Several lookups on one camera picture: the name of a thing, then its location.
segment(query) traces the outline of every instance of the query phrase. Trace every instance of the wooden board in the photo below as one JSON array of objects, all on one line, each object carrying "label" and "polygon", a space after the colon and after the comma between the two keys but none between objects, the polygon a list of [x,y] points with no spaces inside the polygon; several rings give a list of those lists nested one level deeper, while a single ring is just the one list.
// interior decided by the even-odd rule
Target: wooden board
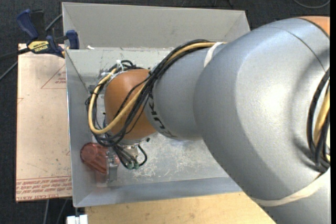
[{"label": "wooden board", "polygon": [[86,208],[90,224],[274,224],[245,193]]}]

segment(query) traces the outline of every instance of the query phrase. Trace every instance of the white cable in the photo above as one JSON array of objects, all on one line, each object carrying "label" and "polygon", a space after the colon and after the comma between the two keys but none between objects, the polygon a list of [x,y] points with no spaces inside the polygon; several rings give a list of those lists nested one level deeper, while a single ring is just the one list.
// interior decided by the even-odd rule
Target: white cable
[{"label": "white cable", "polygon": [[286,196],[285,198],[278,199],[278,200],[260,200],[251,198],[253,201],[255,201],[260,206],[265,207],[273,207],[273,206],[280,206],[285,205],[290,202],[294,202],[303,198],[308,198],[314,193],[316,193],[322,186],[326,185],[328,182],[328,178],[330,178],[330,167],[328,170],[317,177],[312,183],[310,183],[307,187],[297,191],[296,193],[293,193],[292,195]]},{"label": "white cable", "polygon": [[121,60],[117,60],[117,69],[118,67],[121,67],[121,71],[124,72],[124,65],[121,63]]},{"label": "white cable", "polygon": [[216,42],[212,47],[210,47],[204,59],[204,67],[206,67],[207,64],[211,61],[214,50],[221,44],[223,44],[223,42]]}]

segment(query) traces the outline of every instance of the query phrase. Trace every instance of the blue clamp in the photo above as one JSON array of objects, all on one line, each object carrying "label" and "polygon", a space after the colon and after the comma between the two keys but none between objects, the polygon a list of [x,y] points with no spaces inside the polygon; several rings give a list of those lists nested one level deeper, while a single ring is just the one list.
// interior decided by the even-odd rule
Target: blue clamp
[{"label": "blue clamp", "polygon": [[66,33],[67,38],[69,39],[70,42],[70,49],[79,49],[79,40],[78,40],[78,35],[75,30],[69,30]]},{"label": "blue clamp", "polygon": [[26,9],[17,15],[16,21],[21,30],[29,34],[30,42],[38,38],[38,32],[30,19],[30,9]]},{"label": "blue clamp", "polygon": [[45,40],[37,40],[39,33],[31,21],[30,9],[26,9],[16,17],[20,29],[28,33],[30,40],[27,42],[27,50],[35,54],[55,54],[64,57],[64,50],[58,45],[59,41],[69,39],[70,49],[79,49],[79,40],[76,31],[69,30],[66,35],[61,38],[54,39],[48,35]]}]

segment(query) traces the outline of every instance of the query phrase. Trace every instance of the gray robot arm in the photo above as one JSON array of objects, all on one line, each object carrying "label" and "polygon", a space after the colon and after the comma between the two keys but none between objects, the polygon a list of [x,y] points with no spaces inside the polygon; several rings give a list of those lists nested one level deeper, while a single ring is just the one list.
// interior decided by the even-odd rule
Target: gray robot arm
[{"label": "gray robot arm", "polygon": [[[330,159],[317,169],[307,138],[317,121],[311,108],[320,106],[316,92],[323,96],[329,86],[329,22],[280,20],[229,44],[196,41],[197,49],[173,52],[145,81],[131,80],[135,71],[120,74],[117,85],[112,80],[106,89],[113,94],[105,96],[109,120],[103,130],[90,118],[96,86],[90,128],[99,138],[114,122],[124,122],[120,132],[100,140],[110,147],[136,145],[154,129],[172,139],[203,139],[221,167],[277,223],[331,223]],[[124,92],[114,92],[127,84]],[[124,109],[109,107],[116,105],[109,96],[124,99],[130,89],[134,96]],[[127,135],[141,105],[146,117]]]}]

